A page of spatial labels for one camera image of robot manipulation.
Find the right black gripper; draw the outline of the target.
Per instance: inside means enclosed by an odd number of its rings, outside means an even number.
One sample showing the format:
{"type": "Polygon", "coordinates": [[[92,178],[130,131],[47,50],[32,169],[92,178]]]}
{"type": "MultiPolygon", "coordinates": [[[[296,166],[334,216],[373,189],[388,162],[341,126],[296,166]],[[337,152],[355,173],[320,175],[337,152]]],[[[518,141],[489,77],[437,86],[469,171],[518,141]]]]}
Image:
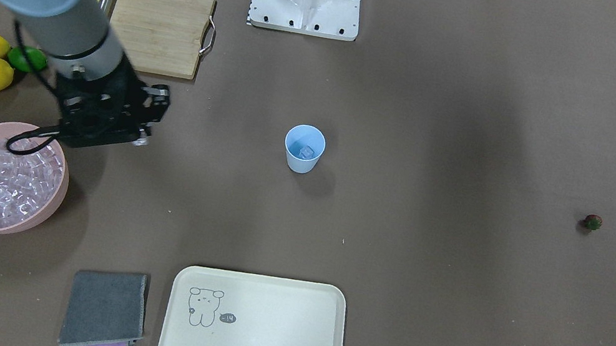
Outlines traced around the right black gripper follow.
{"type": "Polygon", "coordinates": [[[96,80],[87,75],[83,67],[69,77],[58,72],[55,78],[60,119],[49,131],[71,148],[139,145],[170,106],[170,87],[144,83],[126,55],[108,75],[96,80]]]}

